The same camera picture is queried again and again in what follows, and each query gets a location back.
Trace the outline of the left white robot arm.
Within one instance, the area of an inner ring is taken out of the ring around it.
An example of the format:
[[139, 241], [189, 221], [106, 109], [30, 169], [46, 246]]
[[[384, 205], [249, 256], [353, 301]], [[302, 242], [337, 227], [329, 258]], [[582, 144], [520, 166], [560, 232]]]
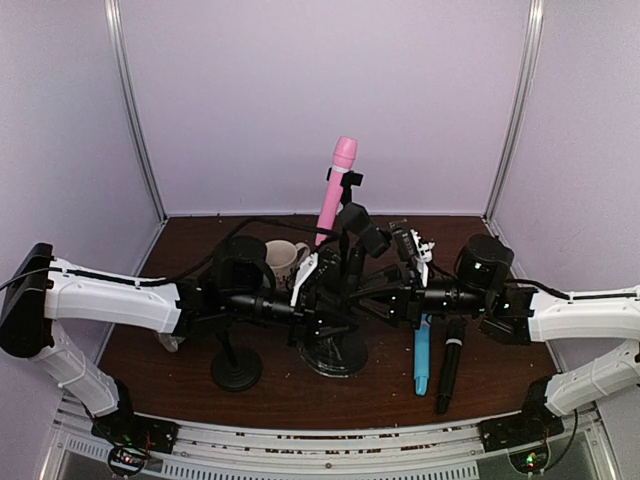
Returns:
[[192, 335], [225, 337], [232, 321], [274, 323], [296, 344], [350, 333], [356, 324], [315, 289], [332, 265], [326, 251], [306, 257], [289, 298], [276, 289], [264, 242], [250, 236], [224, 240], [205, 259], [196, 279], [144, 279], [84, 270], [36, 244], [13, 278], [3, 284], [1, 348], [41, 362], [60, 388], [82, 402], [98, 432], [132, 442], [150, 432], [133, 411], [127, 387], [102, 372], [57, 325], [59, 319], [141, 327], [171, 341]]

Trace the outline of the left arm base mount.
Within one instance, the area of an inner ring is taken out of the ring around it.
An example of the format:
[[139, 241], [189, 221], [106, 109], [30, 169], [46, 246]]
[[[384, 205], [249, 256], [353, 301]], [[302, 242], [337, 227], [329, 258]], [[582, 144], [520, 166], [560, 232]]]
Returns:
[[93, 416], [91, 433], [111, 445], [107, 466], [117, 478], [129, 479], [139, 474], [152, 453], [173, 452], [179, 426], [169, 420], [138, 415], [133, 410], [128, 388], [115, 380], [118, 392], [117, 409], [104, 416]]

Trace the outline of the black microphone stand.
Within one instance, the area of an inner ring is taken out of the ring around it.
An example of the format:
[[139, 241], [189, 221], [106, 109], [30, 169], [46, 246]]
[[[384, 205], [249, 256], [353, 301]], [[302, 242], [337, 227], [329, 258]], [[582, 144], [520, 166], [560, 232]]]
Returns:
[[[346, 206], [352, 201], [352, 188], [359, 187], [363, 177], [363, 174], [354, 172], [353, 170], [349, 170], [342, 176], [342, 194], [339, 201], [341, 207]], [[340, 236], [337, 237], [336, 240], [339, 245], [340, 263], [338, 272], [334, 273], [331, 277], [332, 286], [335, 291], [339, 289], [338, 283], [342, 282], [346, 276], [355, 274], [357, 267], [361, 265], [362, 257], [358, 247], [350, 246], [350, 237], [345, 228], [341, 229]]]
[[234, 347], [227, 331], [216, 338], [222, 350], [210, 364], [213, 382], [227, 392], [242, 392], [252, 388], [261, 379], [263, 364], [260, 356], [246, 346]]

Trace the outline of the blue toy microphone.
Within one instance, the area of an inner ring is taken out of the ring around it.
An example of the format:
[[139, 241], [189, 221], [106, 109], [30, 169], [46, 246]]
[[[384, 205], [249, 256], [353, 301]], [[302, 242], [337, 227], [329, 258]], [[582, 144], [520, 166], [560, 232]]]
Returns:
[[414, 331], [414, 392], [425, 396], [431, 377], [431, 316], [423, 314], [419, 328]]

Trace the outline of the black toy microphone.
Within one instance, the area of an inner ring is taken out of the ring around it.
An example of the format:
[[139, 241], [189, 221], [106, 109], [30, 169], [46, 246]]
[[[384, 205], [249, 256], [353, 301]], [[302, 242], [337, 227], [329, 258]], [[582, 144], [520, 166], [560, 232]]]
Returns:
[[437, 390], [437, 415], [444, 415], [449, 409], [455, 388], [466, 326], [467, 321], [464, 318], [452, 319], [447, 326], [444, 359]]

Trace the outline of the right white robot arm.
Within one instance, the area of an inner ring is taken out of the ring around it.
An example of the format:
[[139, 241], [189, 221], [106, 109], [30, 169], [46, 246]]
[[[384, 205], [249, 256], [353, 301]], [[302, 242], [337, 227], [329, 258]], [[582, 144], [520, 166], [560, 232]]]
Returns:
[[522, 410], [555, 419], [639, 381], [639, 289], [561, 292], [510, 275], [513, 251], [499, 239], [467, 240], [453, 273], [439, 270], [432, 243], [415, 230], [392, 228], [401, 260], [362, 281], [349, 300], [391, 325], [422, 315], [467, 315], [494, 341], [529, 346], [551, 340], [614, 338], [620, 345], [574, 370], [533, 382]]

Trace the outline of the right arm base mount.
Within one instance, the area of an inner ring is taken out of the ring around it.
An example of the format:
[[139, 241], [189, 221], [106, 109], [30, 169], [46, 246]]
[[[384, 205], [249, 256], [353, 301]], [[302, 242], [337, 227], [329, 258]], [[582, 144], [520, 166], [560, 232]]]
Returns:
[[564, 450], [551, 453], [549, 440], [565, 431], [562, 415], [552, 413], [546, 406], [546, 387], [551, 376], [532, 382], [519, 412], [483, 420], [478, 424], [480, 439], [486, 453], [509, 450], [511, 466], [519, 474], [532, 478], [545, 475], [566, 456], [573, 445], [578, 412], [573, 411], [573, 428]]

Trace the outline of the pink toy microphone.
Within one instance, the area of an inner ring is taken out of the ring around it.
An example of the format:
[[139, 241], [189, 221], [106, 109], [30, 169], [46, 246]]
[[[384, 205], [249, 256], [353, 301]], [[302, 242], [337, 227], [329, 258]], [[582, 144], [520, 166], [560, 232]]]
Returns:
[[358, 143], [355, 139], [341, 136], [333, 152], [329, 171], [328, 186], [316, 227], [331, 230], [343, 193], [342, 179], [352, 170], [357, 154]]

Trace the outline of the taped base microphone stand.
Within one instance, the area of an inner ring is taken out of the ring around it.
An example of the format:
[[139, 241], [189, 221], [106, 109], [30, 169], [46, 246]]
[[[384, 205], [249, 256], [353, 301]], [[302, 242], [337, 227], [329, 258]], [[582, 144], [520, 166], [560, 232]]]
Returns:
[[305, 309], [303, 360], [316, 373], [348, 378], [366, 365], [368, 351], [357, 335], [358, 320], [350, 296], [359, 288], [365, 259], [380, 257], [390, 246], [390, 234], [378, 227], [364, 206], [349, 203], [339, 213], [341, 240], [347, 252], [326, 248], [303, 265], [298, 300]]

